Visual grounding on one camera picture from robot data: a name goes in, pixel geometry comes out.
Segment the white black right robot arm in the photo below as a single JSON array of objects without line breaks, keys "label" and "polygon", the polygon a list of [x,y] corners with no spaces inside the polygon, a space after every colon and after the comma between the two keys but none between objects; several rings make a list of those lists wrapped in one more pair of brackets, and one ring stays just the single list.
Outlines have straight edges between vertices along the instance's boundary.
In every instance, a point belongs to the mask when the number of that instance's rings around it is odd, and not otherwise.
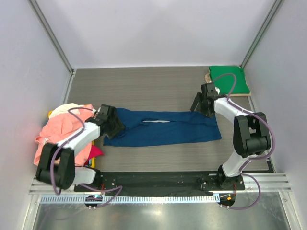
[{"label": "white black right robot arm", "polygon": [[249,111],[219,95],[214,83],[201,85],[190,108],[205,117],[213,118],[216,113],[231,121],[234,151],[229,159],[218,168],[215,184],[222,190],[233,189],[240,173],[251,160],[271,148],[270,129],[263,112]]}]

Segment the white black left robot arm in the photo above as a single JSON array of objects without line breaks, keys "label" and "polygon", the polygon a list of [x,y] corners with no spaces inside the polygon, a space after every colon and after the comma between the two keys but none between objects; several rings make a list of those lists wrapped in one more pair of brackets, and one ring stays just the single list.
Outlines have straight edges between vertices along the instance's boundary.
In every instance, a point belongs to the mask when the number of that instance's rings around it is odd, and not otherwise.
[{"label": "white black left robot arm", "polygon": [[103,180],[98,169],[76,166],[76,156],[92,141],[106,135],[113,139],[125,129],[118,117],[117,109],[102,104],[93,115],[82,121],[70,108],[68,113],[74,116],[81,127],[73,134],[56,143],[47,143],[42,153],[36,171],[36,179],[50,184],[56,195],[71,186],[82,186],[90,191],[99,191]]}]

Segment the blue Mickey print t-shirt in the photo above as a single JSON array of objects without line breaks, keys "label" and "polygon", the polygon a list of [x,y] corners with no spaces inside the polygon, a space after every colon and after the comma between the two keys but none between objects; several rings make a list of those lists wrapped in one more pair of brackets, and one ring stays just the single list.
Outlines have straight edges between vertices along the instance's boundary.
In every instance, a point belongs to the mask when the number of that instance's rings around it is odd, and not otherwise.
[{"label": "blue Mickey print t-shirt", "polygon": [[216,118],[199,112],[154,112],[117,109],[125,126],[113,139],[104,137],[105,146],[148,147],[220,140]]}]

